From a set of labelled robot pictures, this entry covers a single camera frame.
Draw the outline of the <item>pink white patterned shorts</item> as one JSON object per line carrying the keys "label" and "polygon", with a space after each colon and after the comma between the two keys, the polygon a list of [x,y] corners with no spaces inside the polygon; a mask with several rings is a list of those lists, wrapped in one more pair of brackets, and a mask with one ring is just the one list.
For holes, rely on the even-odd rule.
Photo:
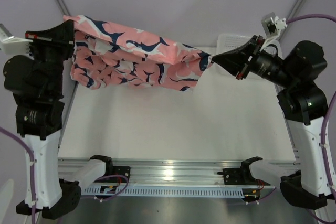
{"label": "pink white patterned shorts", "polygon": [[190,91],[212,65],[212,55],[149,31],[64,16],[74,23],[71,78],[89,89],[127,84]]}

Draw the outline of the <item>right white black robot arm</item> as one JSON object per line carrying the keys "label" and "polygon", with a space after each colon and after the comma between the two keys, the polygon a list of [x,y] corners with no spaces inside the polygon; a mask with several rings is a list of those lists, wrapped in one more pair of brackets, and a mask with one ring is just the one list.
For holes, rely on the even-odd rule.
{"label": "right white black robot arm", "polygon": [[331,105],[315,84],[327,67],[324,52],[315,42],[304,40],[282,59],[262,48],[263,42],[262,37],[253,36],[244,45],[215,55],[213,63],[238,80],[253,73],[281,87],[277,99],[299,152],[300,170],[290,173],[261,157],[252,157],[241,163],[239,176],[246,184],[261,180],[278,187],[292,206],[317,210],[333,198],[326,129]]}

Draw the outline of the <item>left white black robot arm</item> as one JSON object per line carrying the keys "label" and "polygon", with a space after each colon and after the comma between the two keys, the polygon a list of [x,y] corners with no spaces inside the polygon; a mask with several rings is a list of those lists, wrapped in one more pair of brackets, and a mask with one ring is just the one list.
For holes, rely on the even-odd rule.
{"label": "left white black robot arm", "polygon": [[14,139],[26,151],[27,193],[16,206],[18,214],[59,219],[78,206],[84,189],[114,176],[112,159],[101,155],[92,156],[66,179],[58,176],[64,62],[74,47],[72,20],[48,30],[27,31],[24,38],[1,27],[1,50],[9,55],[3,67],[4,88],[17,105]]}

